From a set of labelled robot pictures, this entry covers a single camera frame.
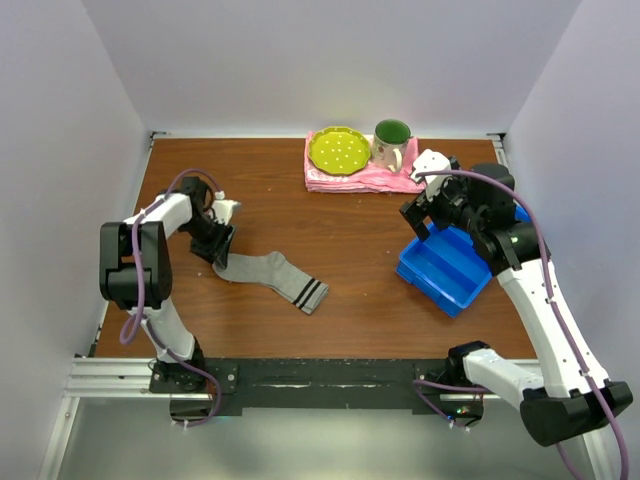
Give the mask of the grey sock black stripes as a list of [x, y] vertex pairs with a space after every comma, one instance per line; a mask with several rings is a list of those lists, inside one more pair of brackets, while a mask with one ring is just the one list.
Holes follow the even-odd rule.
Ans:
[[311, 315], [329, 293], [329, 286], [291, 264], [278, 251], [262, 256], [229, 254], [225, 268], [213, 264], [222, 279], [270, 288], [307, 315]]

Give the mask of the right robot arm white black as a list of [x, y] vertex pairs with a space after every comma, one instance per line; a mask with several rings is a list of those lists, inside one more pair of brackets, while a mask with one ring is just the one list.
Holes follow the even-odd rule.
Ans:
[[507, 167], [481, 163], [470, 170], [428, 151], [410, 179], [423, 187], [400, 212], [417, 238], [439, 230], [467, 233], [473, 249], [507, 293], [534, 347], [541, 372], [531, 374], [475, 341], [450, 349], [446, 389], [489, 391], [518, 410], [541, 446], [558, 445], [610, 426], [633, 402], [630, 387], [614, 381], [591, 353], [563, 297], [551, 254], [531, 207], [515, 191]]

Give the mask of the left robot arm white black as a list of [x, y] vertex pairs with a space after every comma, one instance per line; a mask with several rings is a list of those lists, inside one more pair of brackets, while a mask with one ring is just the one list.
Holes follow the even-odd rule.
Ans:
[[137, 214], [100, 228], [100, 292], [128, 315], [120, 343], [129, 345], [138, 332], [145, 332], [156, 351], [155, 376], [185, 392], [208, 389], [212, 382], [202, 349], [171, 299], [168, 240], [186, 233], [192, 254], [224, 267], [235, 234], [232, 219], [240, 206], [212, 179], [189, 170]]

